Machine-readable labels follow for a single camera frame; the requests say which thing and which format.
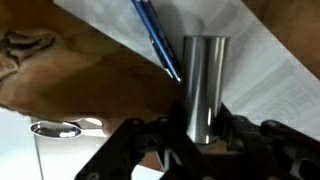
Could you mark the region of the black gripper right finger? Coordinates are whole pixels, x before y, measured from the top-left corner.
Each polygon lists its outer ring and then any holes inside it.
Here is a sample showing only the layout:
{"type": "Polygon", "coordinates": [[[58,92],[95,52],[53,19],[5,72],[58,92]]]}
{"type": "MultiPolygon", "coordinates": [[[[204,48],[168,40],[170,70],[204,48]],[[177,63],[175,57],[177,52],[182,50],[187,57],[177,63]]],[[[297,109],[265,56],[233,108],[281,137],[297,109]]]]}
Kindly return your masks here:
{"type": "Polygon", "coordinates": [[[320,142],[279,121],[255,125],[222,104],[213,130],[255,180],[320,180],[320,142]]]}

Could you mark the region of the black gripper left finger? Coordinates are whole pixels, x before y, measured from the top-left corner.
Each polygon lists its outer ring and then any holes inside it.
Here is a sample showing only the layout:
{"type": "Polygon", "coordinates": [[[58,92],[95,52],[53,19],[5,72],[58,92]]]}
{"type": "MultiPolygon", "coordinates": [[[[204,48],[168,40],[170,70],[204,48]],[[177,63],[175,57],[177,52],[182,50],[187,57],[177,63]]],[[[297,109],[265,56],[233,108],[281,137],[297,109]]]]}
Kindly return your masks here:
{"type": "Polygon", "coordinates": [[[214,180],[208,160],[186,134],[186,112],[179,101],[152,122],[127,119],[74,180],[132,180],[134,168],[152,152],[164,170],[159,180],[214,180]]]}

